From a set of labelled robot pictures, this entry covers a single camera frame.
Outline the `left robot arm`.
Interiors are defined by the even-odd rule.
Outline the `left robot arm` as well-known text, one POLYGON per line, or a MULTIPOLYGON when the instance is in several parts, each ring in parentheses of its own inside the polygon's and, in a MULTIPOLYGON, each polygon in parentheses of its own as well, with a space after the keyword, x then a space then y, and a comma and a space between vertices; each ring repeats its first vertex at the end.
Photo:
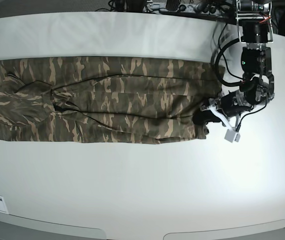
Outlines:
POLYGON ((267 106, 274 98, 274 75, 272 73, 271 48, 273 42, 272 2, 270 0, 212 0, 210 5, 223 13, 226 24, 235 20, 237 38, 225 45, 218 45, 218 53, 213 54, 211 68, 218 81, 225 87, 237 87, 227 95, 209 98, 193 115, 195 125, 223 123, 230 125, 230 118, 237 121, 232 128, 239 131, 245 114, 255 114, 254 108, 267 106), (219 71, 219 62, 231 46, 242 43, 240 64, 243 71, 238 82, 227 82, 219 71))

